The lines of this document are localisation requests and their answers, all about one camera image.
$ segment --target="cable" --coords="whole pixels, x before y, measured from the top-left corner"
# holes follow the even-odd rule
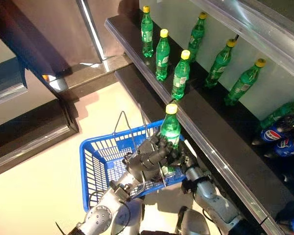
[[[119,235],[128,226],[128,224],[129,224],[129,222],[131,220],[131,211],[130,211],[129,207],[124,202],[122,202],[122,201],[119,201],[119,202],[121,204],[125,205],[125,207],[127,208],[127,210],[128,210],[128,220],[127,220],[127,223],[124,225],[124,227],[118,233],[116,233],[114,235]]]
[[[202,214],[204,215],[204,217],[205,217],[206,219],[208,219],[210,222],[214,223],[215,226],[217,227],[217,229],[219,230],[219,233],[222,235],[220,228],[216,225],[216,223],[215,223],[211,218],[209,218],[209,217],[206,215],[205,212],[206,212],[206,211],[205,211],[204,209],[202,209]]]
[[[92,199],[92,196],[95,194],[95,193],[104,193],[103,190],[95,190],[92,192],[92,194],[89,195],[89,200],[88,200],[88,208],[91,209],[92,207],[90,206],[90,200]]]

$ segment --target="green bottle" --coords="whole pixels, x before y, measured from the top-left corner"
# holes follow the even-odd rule
[[[168,30],[164,28],[160,31],[160,41],[156,50],[156,77],[158,81],[164,81],[167,78],[169,54]]]
[[[257,81],[260,69],[265,66],[264,59],[258,59],[253,67],[242,73],[239,80],[234,84],[230,93],[224,98],[226,105],[235,105],[238,100]]]
[[[174,70],[172,99],[181,99],[184,95],[185,82],[188,80],[190,73],[190,65],[188,63],[189,58],[190,51],[182,51],[181,60],[178,62]]]
[[[260,125],[263,129],[265,129],[265,128],[271,126],[273,123],[275,123],[282,116],[289,114],[289,113],[293,113],[293,112],[294,112],[294,101],[285,103],[280,108],[276,109],[268,117],[266,117],[264,120],[262,120],[260,122]]]
[[[166,106],[166,117],[161,125],[160,134],[165,136],[169,142],[172,142],[173,147],[178,147],[180,139],[181,126],[176,118],[177,105],[168,104]]]
[[[150,17],[150,8],[149,6],[143,7],[143,19],[141,23],[142,29],[142,41],[143,41],[143,55],[144,57],[152,57],[153,48],[152,48],[152,29],[153,24]]]
[[[235,46],[236,41],[234,39],[230,39],[226,43],[226,47],[216,56],[216,60],[212,65],[208,77],[205,81],[205,87],[213,88],[217,83],[225,67],[231,61],[231,53],[232,48]]]
[[[190,62],[195,61],[199,45],[205,34],[204,23],[205,23],[206,17],[207,17],[207,14],[205,12],[201,12],[201,14],[199,15],[197,24],[192,29],[191,38],[188,43],[188,50],[191,52]]]

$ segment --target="wire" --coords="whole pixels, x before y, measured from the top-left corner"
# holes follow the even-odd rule
[[[124,202],[122,202],[122,201],[119,201],[119,202],[121,204],[125,205],[125,207],[127,208],[127,210],[128,210],[128,220],[127,220],[127,223],[124,225],[124,227],[118,233],[116,233],[114,235],[119,235],[128,226],[128,224],[129,224],[129,222],[131,220],[131,211],[130,211],[129,207]]]
[[[215,226],[217,227],[217,229],[219,230],[219,233],[222,235],[220,228],[216,225],[216,223],[215,223],[211,218],[209,218],[209,217],[206,215],[205,212],[206,212],[206,211],[205,211],[204,209],[202,209],[202,214],[204,215],[204,217],[205,217],[206,219],[208,219],[210,222],[214,223]]]
[[[95,190],[95,191],[92,192],[92,194],[89,195],[89,200],[88,200],[88,208],[89,208],[89,209],[93,208],[93,207],[90,206],[90,200],[92,199],[92,196],[93,196],[95,193],[104,193],[104,191],[103,191],[103,190]]]
[[[57,225],[57,227],[58,227],[58,229],[60,230],[60,232],[62,233],[62,235],[66,235],[66,234],[62,231],[62,229],[60,228],[60,226],[58,225],[58,223],[56,222],[55,224]]]

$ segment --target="basket handle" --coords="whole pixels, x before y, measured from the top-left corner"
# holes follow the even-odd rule
[[[134,135],[133,135],[133,132],[132,132],[132,128],[131,128],[131,127],[129,126],[129,124],[128,124],[128,120],[127,120],[127,117],[126,117],[126,114],[125,114],[124,111],[121,111],[121,113],[120,113],[120,116],[119,116],[119,119],[118,119],[118,121],[117,121],[116,127],[114,128],[113,135],[115,135],[115,133],[116,133],[116,130],[117,130],[117,127],[118,127],[118,124],[119,124],[119,121],[120,121],[120,119],[121,119],[122,114],[124,114],[124,117],[125,117],[125,121],[126,121],[127,127],[129,128],[129,130],[130,130],[130,132],[131,132],[132,141],[133,141],[133,144],[134,144],[135,150],[137,151],[137,146],[136,146],[136,143],[135,143],[135,141],[134,141]]]
[[[141,104],[140,104],[140,103],[138,103],[138,108],[139,108],[139,110],[141,111],[141,116],[142,116],[142,120],[143,120],[143,125],[144,125],[145,131],[146,131],[146,133],[147,133],[148,140],[150,140],[150,133],[149,133],[149,130],[148,130],[147,126],[146,126],[145,115],[144,115],[144,113],[143,113],[143,110],[142,110],[142,107],[141,107]]]

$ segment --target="shelf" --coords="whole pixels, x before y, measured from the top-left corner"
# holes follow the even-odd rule
[[[257,0],[191,0],[294,76],[294,22]]]
[[[24,67],[17,57],[0,63],[0,104],[27,92]]]
[[[155,55],[144,58],[141,53],[140,18],[115,16],[107,19],[105,26],[163,102],[170,103],[173,69],[182,48],[169,38],[169,73],[166,81],[160,83],[154,75]],[[154,24],[153,48],[159,33],[160,28]],[[272,220],[294,200],[294,195],[249,144],[258,119],[242,104],[225,107],[223,97],[227,91],[222,85],[218,84],[212,91],[202,89],[206,75],[207,71],[199,64],[191,65],[185,96],[177,102],[178,119],[255,219],[259,223]],[[270,227],[268,234],[282,234],[275,223],[266,223],[266,226]]]
[[[126,66],[122,69],[119,69],[115,72],[115,76],[123,87],[127,90],[132,99],[138,104],[141,105],[142,111],[145,113],[147,119],[150,122],[158,121],[163,119],[165,116],[166,106],[164,102],[160,99],[159,95],[153,90],[150,84],[146,81],[144,76],[139,72],[134,64]],[[210,171],[215,184],[221,192],[226,192],[227,198],[232,202],[235,202],[235,205],[246,217],[246,219],[252,224],[254,228],[260,227],[259,223],[252,216],[250,211],[246,208],[244,204],[240,201],[233,189],[228,185],[224,178],[218,173],[217,169],[212,165],[208,160],[205,154],[193,141],[190,135],[181,128],[181,134],[189,144],[192,146],[194,151],[197,154],[197,161],[200,165],[200,168],[203,171]]]
[[[0,125],[0,174],[77,132],[58,99]]]

